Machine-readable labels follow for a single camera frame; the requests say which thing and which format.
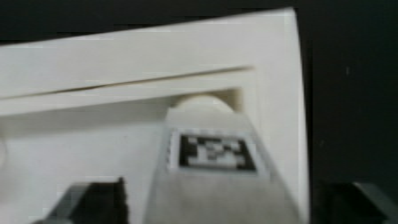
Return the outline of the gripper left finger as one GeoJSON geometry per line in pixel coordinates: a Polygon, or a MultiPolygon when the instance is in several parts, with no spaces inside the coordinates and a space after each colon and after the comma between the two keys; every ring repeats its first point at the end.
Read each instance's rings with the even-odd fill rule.
{"type": "Polygon", "coordinates": [[[34,224],[130,224],[124,179],[75,183],[34,224]]]}

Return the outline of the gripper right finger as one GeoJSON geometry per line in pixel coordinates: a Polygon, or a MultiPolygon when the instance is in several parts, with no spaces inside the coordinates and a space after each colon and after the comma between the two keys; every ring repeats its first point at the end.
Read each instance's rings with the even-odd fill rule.
{"type": "Polygon", "coordinates": [[[373,183],[327,186],[323,224],[398,224],[398,204],[373,183]]]}

